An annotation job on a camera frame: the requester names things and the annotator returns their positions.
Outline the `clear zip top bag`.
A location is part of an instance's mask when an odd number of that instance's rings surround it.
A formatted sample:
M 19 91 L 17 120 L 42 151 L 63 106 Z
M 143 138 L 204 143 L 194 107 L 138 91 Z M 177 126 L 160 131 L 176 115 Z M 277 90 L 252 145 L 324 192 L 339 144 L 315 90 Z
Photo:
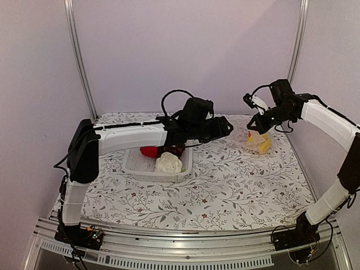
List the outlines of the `clear zip top bag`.
M 246 127 L 246 119 L 232 119 L 233 131 L 229 135 L 233 142 L 256 154 L 266 154 L 272 147 L 272 135 L 267 132 L 259 134 L 257 131 L 249 130 Z

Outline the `white plastic basket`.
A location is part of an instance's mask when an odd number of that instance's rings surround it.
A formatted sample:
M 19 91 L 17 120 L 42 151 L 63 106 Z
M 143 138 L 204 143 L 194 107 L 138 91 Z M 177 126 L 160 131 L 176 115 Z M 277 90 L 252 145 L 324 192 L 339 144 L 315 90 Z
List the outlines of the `white plastic basket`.
M 143 155 L 139 148 L 126 151 L 123 170 L 138 181 L 178 183 L 192 172 L 193 150 L 185 149 L 181 157 L 165 152 L 159 158 Z

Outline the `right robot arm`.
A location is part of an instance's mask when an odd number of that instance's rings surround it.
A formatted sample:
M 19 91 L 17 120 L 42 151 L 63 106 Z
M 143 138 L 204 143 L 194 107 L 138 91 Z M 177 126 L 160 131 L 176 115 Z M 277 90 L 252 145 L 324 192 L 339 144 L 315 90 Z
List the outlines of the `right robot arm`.
M 327 168 L 339 165 L 333 184 L 305 212 L 297 217 L 296 228 L 291 232 L 291 241 L 303 245 L 313 231 L 326 218 L 338 212 L 359 191 L 359 125 L 343 114 L 326 105 L 317 95 L 296 94 L 287 79 L 278 79 L 269 85 L 274 107 L 269 107 L 259 98 L 256 90 L 244 95 L 243 100 L 252 109 L 257 109 L 247 128 L 259 134 L 268 132 L 284 122 L 296 123 L 302 120 L 321 130 L 333 139 L 331 146 L 336 150 L 325 153 L 316 162 L 320 166 L 329 162 Z

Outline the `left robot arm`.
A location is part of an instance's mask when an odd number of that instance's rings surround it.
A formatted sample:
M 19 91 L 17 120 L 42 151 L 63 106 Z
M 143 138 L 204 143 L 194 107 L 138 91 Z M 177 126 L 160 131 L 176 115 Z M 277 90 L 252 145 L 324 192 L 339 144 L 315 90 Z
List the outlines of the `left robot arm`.
M 60 208 L 61 233 L 71 244 L 79 244 L 84 236 L 80 213 L 86 191 L 99 174 L 101 155 L 109 152 L 150 146 L 174 146 L 197 140 L 200 144 L 226 137 L 233 125 L 223 116 L 215 116 L 213 102 L 189 98 L 182 110 L 146 122 L 95 125 L 83 119 L 70 142 L 65 157 L 55 164 L 65 172 Z

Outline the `dark purple toy grapes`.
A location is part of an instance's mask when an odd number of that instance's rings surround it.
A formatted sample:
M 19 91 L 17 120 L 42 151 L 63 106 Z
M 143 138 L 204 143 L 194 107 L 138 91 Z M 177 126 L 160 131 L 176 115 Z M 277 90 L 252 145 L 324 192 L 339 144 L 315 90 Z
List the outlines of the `dark purple toy grapes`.
M 179 158 L 182 156 L 185 148 L 186 145 L 184 143 L 176 144 L 174 146 L 161 146 L 157 148 L 157 156 L 161 157 L 163 153 L 169 152 Z

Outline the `white toy cauliflower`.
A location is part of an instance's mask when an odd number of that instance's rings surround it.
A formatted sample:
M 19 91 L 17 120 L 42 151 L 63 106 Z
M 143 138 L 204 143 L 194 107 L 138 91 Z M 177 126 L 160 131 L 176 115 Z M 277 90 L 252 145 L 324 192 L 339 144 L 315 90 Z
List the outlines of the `white toy cauliflower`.
M 161 173 L 180 173 L 182 169 L 181 160 L 169 153 L 165 152 L 161 157 L 156 159 L 155 171 Z

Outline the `red toy bell pepper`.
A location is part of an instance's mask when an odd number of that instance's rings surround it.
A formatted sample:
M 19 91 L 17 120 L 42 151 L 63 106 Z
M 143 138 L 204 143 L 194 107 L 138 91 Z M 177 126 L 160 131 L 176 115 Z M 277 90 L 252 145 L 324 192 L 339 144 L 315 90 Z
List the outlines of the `red toy bell pepper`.
M 142 155 L 149 157 L 149 158 L 157 158 L 158 157 L 158 147 L 156 147 L 156 146 L 141 147 L 140 152 Z

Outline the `floral table mat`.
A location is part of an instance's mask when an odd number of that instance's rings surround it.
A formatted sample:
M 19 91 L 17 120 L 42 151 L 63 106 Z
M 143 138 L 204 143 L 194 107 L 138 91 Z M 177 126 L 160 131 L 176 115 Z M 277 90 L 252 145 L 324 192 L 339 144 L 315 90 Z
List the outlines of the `floral table mat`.
M 314 197 L 287 137 L 256 154 L 230 136 L 196 146 L 192 172 L 178 183 L 138 181 L 123 170 L 127 150 L 99 157 L 80 220 L 170 230 L 254 230 L 290 226 Z

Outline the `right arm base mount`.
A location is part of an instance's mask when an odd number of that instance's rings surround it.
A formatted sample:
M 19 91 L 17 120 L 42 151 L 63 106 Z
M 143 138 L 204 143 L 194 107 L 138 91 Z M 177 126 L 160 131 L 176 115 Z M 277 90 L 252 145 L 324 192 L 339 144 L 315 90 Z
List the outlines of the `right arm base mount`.
M 276 251 L 296 248 L 303 245 L 318 242 L 320 234 L 318 227 L 308 223 L 297 223 L 294 229 L 285 226 L 278 226 L 276 229 L 283 227 L 284 231 L 275 231 L 271 233 L 271 242 L 274 244 Z

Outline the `front aluminium rail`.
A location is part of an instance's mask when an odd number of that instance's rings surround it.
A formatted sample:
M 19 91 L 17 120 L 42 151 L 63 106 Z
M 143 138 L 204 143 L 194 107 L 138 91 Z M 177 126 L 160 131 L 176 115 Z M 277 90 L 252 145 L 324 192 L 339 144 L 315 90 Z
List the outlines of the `front aluminium rail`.
M 82 220 L 103 229 L 99 250 L 72 256 L 56 241 L 57 218 L 39 218 L 24 269 L 354 269 L 336 220 L 319 227 L 320 241 L 309 263 L 292 260 L 293 249 L 276 250 L 273 229 L 175 231 Z

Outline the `right aluminium frame post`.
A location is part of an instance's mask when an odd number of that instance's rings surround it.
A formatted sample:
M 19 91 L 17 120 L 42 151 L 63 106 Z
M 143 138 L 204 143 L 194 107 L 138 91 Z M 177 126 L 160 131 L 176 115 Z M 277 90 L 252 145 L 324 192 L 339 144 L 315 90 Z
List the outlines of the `right aluminium frame post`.
M 290 84 L 293 83 L 295 74 L 296 74 L 296 68 L 298 65 L 301 48 L 302 48 L 302 44 L 303 44 L 303 40 L 304 40 L 306 25 L 307 25 L 308 9 L 309 9 L 309 0 L 301 0 L 300 1 L 299 18 L 298 18 L 298 26 L 297 26 L 296 35 L 295 35 L 295 43 L 294 43 L 294 48 L 292 51 L 290 67 L 289 67 L 289 70 L 287 73 L 287 79 L 290 82 Z

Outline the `aluminium frame post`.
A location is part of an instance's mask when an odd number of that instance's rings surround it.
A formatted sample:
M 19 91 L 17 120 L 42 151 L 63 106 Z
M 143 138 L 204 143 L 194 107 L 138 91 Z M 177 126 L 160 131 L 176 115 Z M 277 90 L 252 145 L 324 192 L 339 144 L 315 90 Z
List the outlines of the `aluminium frame post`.
M 82 50 L 80 47 L 80 41 L 78 37 L 78 30 L 77 30 L 77 22 L 75 18 L 75 8 L 72 0 L 64 0 L 64 7 L 65 7 L 65 15 L 67 19 L 67 26 L 70 35 L 70 41 L 73 48 L 73 54 L 75 58 L 75 63 L 78 69 L 80 82 L 82 85 L 82 89 L 85 96 L 85 101 L 87 103 L 89 113 L 93 120 L 98 118 L 98 113 L 96 110 L 96 105 L 93 99 L 93 95 L 91 93 L 86 68 L 83 60 Z
M 289 67 L 289 70 L 287 73 L 287 79 L 290 82 L 290 84 L 293 83 L 295 74 L 296 74 L 296 68 L 298 65 L 301 48 L 302 48 L 302 44 L 303 44 L 303 40 L 304 40 L 306 25 L 307 25 L 308 9 L 309 9 L 309 0 L 301 0 L 300 1 L 299 18 L 298 18 L 298 26 L 297 26 L 296 35 L 295 35 L 295 43 L 294 43 L 294 48 L 292 51 L 290 67 Z

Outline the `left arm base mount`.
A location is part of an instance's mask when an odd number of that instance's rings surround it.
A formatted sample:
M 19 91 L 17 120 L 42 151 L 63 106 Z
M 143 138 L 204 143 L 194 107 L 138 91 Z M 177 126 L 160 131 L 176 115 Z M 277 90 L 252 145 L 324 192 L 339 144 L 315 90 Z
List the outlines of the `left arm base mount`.
M 100 250 L 103 238 L 104 231 L 100 228 L 95 226 L 83 228 L 80 223 L 66 226 L 62 221 L 59 221 L 55 233 L 55 240 L 59 242 L 91 250 Z

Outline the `left aluminium frame post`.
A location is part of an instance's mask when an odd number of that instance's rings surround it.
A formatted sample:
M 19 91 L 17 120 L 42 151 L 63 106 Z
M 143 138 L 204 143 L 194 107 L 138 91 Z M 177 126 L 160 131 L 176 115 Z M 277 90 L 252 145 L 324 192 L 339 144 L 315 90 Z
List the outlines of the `left aluminium frame post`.
M 82 89 L 85 96 L 85 101 L 87 103 L 89 113 L 93 120 L 98 118 L 98 113 L 96 110 L 96 105 L 93 99 L 93 95 L 91 93 L 86 68 L 83 60 L 82 50 L 80 47 L 80 41 L 78 37 L 78 30 L 77 30 L 77 22 L 75 18 L 75 8 L 72 0 L 64 0 L 64 7 L 65 7 L 65 15 L 67 19 L 67 26 L 70 35 L 70 41 L 73 48 L 73 54 L 75 58 L 75 63 L 78 69 L 80 82 L 82 85 Z

